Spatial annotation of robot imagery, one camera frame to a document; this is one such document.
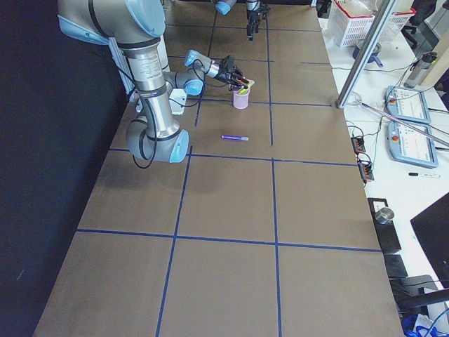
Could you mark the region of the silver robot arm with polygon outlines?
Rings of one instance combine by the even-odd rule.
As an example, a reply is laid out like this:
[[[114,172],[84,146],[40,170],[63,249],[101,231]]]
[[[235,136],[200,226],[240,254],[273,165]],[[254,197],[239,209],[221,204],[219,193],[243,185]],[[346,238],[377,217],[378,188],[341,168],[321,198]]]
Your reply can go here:
[[[249,81],[230,55],[215,62],[190,50],[185,58],[186,72],[165,72],[158,53],[166,28],[160,1],[59,1],[58,19],[61,31],[74,39],[102,45],[111,38],[116,40],[142,101],[142,112],[126,131],[128,149],[138,159],[184,160],[189,134],[173,118],[169,101],[173,89],[198,95],[206,76],[231,90],[248,87]]]
[[[221,15],[227,15],[236,4],[236,1],[213,1],[215,10]],[[246,1],[246,35],[249,41],[253,40],[254,34],[259,32],[260,23],[267,19],[270,7],[263,1]],[[242,71],[234,64],[235,58],[226,56],[218,63],[218,75],[215,79],[226,83],[230,91],[238,93],[249,92],[252,81],[244,77]]]

